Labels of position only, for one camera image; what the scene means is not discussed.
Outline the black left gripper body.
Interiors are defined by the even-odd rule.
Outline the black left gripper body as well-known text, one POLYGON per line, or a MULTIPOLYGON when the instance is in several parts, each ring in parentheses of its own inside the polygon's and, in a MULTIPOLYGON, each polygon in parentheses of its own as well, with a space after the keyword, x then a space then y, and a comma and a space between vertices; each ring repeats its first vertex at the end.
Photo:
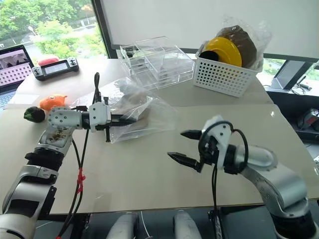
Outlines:
POLYGON ((101 96, 95 97, 95 127, 98 125, 103 126, 103 130, 106 135, 106 142, 111 142, 110 140, 110 126, 111 123, 111 111, 108 106, 108 97, 106 97, 106 102, 102 101, 101 96))

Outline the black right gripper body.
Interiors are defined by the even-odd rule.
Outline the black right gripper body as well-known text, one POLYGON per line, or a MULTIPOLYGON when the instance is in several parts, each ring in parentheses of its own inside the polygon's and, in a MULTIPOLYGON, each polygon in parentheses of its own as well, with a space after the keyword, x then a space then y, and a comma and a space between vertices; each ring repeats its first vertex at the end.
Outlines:
POLYGON ((201 130, 198 138, 198 151, 199 151, 199 166, 204 164, 212 165, 216 164, 219 156, 219 150, 217 147, 217 140, 215 137, 208 134, 204 134, 201 130))

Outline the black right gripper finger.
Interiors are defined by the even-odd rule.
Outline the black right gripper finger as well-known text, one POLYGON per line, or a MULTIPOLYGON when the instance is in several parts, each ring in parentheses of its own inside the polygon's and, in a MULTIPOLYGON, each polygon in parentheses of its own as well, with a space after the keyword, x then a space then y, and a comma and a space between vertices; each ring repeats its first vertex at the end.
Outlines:
POLYGON ((180 135, 189 138, 189 139, 193 139, 193 140, 200 140, 201 138, 201 130, 197 130, 197 129, 188 129, 188 130, 184 130, 180 133, 180 135))
POLYGON ((177 163, 190 167, 197 171, 198 173, 202 170, 202 165, 195 159, 187 157, 185 154, 178 152, 168 152, 169 157, 171 157, 177 163))

